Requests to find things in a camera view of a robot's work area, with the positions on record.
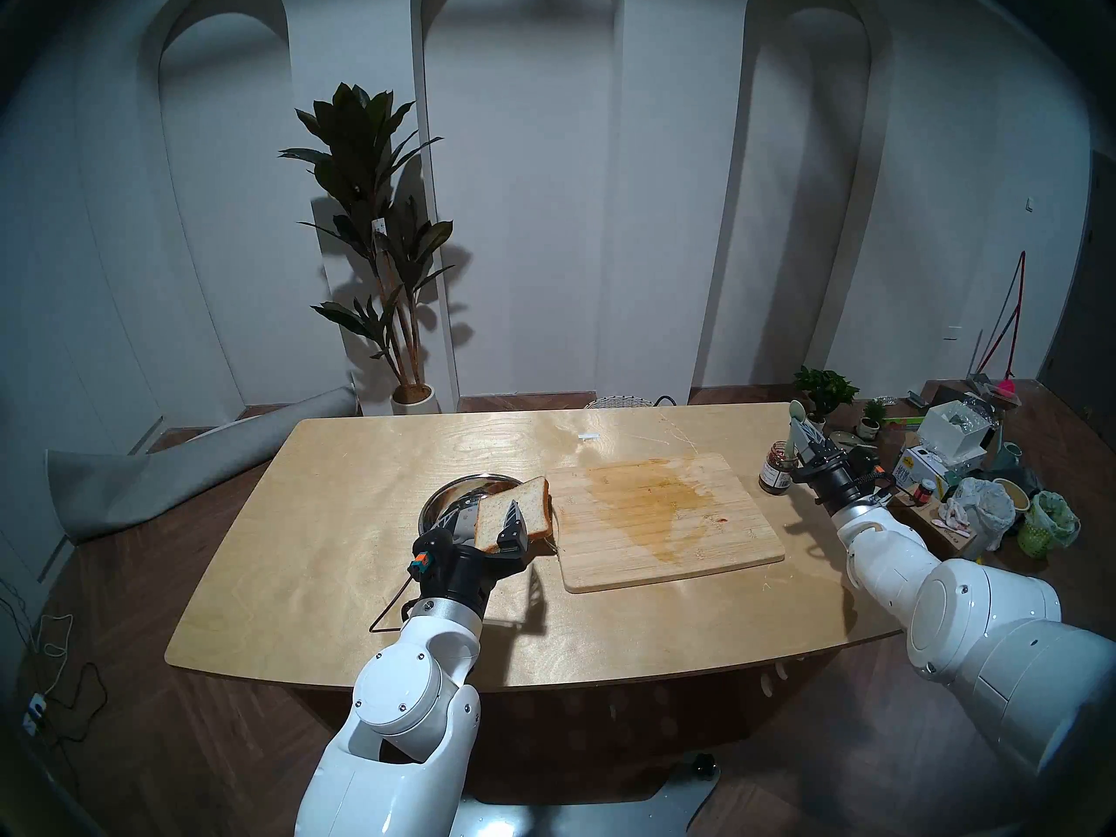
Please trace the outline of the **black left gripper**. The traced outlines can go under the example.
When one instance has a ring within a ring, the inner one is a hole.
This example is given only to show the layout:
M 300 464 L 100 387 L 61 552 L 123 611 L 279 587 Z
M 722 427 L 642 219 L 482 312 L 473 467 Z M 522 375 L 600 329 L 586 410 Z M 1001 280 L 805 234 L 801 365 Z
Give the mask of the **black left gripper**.
M 420 596 L 405 604 L 406 617 L 425 600 L 448 599 L 483 619 L 496 583 L 525 571 L 529 533 L 517 501 L 507 508 L 496 552 L 459 543 L 460 513 L 459 508 L 448 509 L 437 517 L 434 530 L 422 533 L 413 543 L 407 571 L 419 584 Z

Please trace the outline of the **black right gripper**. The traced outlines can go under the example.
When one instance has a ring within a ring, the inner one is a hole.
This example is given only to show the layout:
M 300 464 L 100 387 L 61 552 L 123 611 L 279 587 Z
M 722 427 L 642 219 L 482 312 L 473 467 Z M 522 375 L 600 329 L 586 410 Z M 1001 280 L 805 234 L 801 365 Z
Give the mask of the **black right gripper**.
M 815 504 L 829 514 L 876 496 L 879 489 L 887 496 L 894 485 L 875 448 L 831 451 L 830 441 L 818 430 L 798 430 L 798 461 L 809 463 L 790 469 L 791 481 L 811 483 Z

